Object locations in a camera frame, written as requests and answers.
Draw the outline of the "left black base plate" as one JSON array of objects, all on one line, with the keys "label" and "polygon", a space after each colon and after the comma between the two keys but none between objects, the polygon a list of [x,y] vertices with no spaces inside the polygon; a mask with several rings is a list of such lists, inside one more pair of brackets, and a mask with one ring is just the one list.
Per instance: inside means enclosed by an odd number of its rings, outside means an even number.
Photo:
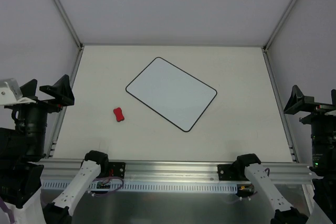
[{"label": "left black base plate", "polygon": [[108,176],[119,177],[124,179],[125,176],[125,162],[109,162],[108,164]]}]

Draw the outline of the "right aluminium frame post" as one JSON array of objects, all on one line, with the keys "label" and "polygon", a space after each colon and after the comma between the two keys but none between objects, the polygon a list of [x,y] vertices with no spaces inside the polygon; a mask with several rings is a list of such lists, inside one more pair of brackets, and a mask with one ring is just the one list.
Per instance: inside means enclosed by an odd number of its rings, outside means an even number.
[{"label": "right aluminium frame post", "polygon": [[263,46],[263,50],[267,51],[270,46],[272,45],[273,41],[275,40],[276,36],[280,32],[281,28],[285,24],[286,20],[288,19],[289,15],[291,14],[293,8],[295,7],[298,0],[290,0],[287,7],[285,8],[284,12],[282,13],[279,21],[277,22],[275,28],[273,29],[271,35],[269,36],[267,42]]}]

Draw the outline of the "aluminium mounting rail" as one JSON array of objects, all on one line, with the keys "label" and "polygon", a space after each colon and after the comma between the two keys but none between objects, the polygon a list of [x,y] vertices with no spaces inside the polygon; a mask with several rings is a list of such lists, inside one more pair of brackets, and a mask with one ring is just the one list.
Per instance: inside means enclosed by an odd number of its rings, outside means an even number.
[{"label": "aluminium mounting rail", "polygon": [[[80,169],[80,159],[42,159],[43,179],[71,180]],[[318,178],[302,163],[263,163],[270,169],[269,178],[275,184],[308,184]],[[217,182],[217,163],[214,162],[163,162],[125,161],[125,181],[127,182]]]}]

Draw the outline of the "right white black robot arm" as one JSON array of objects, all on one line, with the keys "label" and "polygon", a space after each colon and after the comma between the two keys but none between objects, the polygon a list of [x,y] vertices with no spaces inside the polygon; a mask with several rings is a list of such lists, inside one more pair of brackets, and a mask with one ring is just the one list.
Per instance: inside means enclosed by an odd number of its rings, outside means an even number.
[{"label": "right white black robot arm", "polygon": [[335,223],[335,90],[331,90],[331,100],[330,104],[318,103],[294,85],[284,108],[284,114],[306,112],[307,116],[299,121],[311,127],[309,169],[317,178],[312,179],[314,207],[310,216],[300,213],[283,197],[256,154],[240,155],[231,165],[236,177],[250,181],[273,211],[270,223]]}]

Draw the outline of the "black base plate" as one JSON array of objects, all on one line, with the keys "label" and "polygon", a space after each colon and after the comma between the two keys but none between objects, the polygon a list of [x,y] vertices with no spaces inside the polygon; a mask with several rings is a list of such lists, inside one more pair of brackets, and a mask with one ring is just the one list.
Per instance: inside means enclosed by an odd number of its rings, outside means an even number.
[{"label": "black base plate", "polygon": [[119,177],[124,179],[125,176],[125,162],[109,162],[108,164],[108,176]]},{"label": "black base plate", "polygon": [[217,174],[220,181],[248,181],[244,172],[233,164],[218,164]]}]

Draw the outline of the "white whiteboard black frame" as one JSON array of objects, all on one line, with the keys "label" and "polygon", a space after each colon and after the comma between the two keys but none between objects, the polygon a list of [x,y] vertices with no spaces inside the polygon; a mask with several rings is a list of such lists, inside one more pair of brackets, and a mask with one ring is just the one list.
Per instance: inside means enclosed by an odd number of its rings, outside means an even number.
[{"label": "white whiteboard black frame", "polygon": [[154,58],[125,91],[183,132],[189,132],[217,96],[216,89],[168,62]]}]

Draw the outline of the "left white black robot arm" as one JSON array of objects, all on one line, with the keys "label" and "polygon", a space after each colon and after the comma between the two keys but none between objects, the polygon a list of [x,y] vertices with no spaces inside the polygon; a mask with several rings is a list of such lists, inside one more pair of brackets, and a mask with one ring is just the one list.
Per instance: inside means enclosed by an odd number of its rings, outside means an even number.
[{"label": "left white black robot arm", "polygon": [[45,157],[47,118],[74,103],[67,74],[52,86],[38,87],[36,79],[23,86],[14,78],[1,80],[1,106],[11,110],[15,123],[13,130],[1,128],[1,210],[10,223],[71,223],[90,184],[108,174],[108,155],[90,151],[68,187],[41,205],[44,166],[39,161]]}]

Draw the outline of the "red whiteboard eraser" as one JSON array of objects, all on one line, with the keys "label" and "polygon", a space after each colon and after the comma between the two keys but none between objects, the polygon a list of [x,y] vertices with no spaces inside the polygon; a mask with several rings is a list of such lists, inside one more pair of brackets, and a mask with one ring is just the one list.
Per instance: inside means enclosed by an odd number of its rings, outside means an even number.
[{"label": "red whiteboard eraser", "polygon": [[125,117],[120,107],[113,109],[113,114],[115,115],[115,119],[117,122],[124,121]]}]

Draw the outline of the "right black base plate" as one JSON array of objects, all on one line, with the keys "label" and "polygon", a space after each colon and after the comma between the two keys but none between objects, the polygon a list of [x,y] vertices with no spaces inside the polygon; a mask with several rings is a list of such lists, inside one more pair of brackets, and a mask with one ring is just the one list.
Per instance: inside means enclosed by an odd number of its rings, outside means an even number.
[{"label": "right black base plate", "polygon": [[217,174],[220,181],[248,181],[244,172],[233,164],[218,164]]}]

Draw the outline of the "aluminium frame post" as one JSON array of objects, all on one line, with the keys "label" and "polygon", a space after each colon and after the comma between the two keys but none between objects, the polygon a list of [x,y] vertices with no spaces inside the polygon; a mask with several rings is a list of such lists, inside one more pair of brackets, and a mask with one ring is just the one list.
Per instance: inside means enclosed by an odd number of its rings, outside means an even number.
[{"label": "aluminium frame post", "polygon": [[71,35],[73,41],[75,42],[77,48],[81,49],[82,48],[82,42],[79,39],[79,36],[78,36],[77,32],[75,31],[75,28],[74,28],[72,22],[70,21],[70,18],[68,17],[68,14],[67,14],[63,4],[61,3],[60,0],[52,0],[52,2],[54,3],[57,12],[59,13],[59,15],[62,18],[63,22],[65,23],[68,31],[70,32],[70,35]]},{"label": "aluminium frame post", "polygon": [[288,19],[289,15],[291,14],[293,8],[295,7],[298,0],[290,0],[287,7],[285,8],[284,12],[282,13],[279,21],[277,22],[275,28],[273,29],[271,35],[269,36],[267,42],[263,46],[263,50],[267,51],[270,46],[272,45],[273,41],[275,40],[276,36],[280,32],[281,28],[285,24],[286,20]]}]

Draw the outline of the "left aluminium frame post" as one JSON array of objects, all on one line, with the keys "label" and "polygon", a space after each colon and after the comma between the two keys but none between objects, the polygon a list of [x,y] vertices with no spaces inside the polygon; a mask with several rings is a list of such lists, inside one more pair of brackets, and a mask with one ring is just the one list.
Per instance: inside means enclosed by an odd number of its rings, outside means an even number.
[{"label": "left aluminium frame post", "polygon": [[79,39],[79,36],[78,36],[77,32],[75,31],[75,28],[74,28],[72,22],[70,21],[70,18],[68,17],[68,14],[67,14],[63,4],[61,3],[60,0],[52,0],[52,2],[54,3],[57,12],[59,13],[59,15],[62,18],[63,22],[65,23],[68,31],[70,32],[70,35],[71,35],[73,41],[75,42],[77,48],[81,49],[82,48],[82,42]]}]

